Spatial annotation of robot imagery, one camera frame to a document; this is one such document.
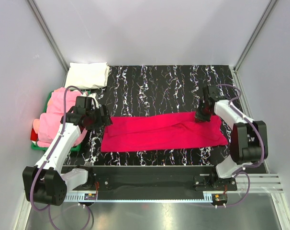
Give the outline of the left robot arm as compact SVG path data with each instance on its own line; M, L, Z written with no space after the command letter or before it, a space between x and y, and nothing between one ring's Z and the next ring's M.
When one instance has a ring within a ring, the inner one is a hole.
M51 145L35 164L23 170L22 179L26 199L36 203L60 206L67 192L83 186L90 188L94 173L89 166L78 166L62 173L64 161L82 131L91 131L112 124L106 105L97 106L94 98L78 96L75 106L66 110Z

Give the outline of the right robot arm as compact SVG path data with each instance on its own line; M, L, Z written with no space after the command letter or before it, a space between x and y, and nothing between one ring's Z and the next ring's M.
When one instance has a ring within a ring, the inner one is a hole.
M230 155L213 168L211 178L234 178L246 168L259 167L268 157L267 125L241 112L233 103L241 96L230 100L222 96L219 85L205 86L203 99L195 114L196 122L209 122L213 115L220 117L231 129Z

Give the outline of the magenta t shirt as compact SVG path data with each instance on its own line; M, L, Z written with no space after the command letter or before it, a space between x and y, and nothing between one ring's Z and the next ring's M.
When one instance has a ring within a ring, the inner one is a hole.
M195 112L112 117L112 122L105 128L102 152L194 149L228 144L221 132L222 122L216 115L209 122L200 123L195 121Z

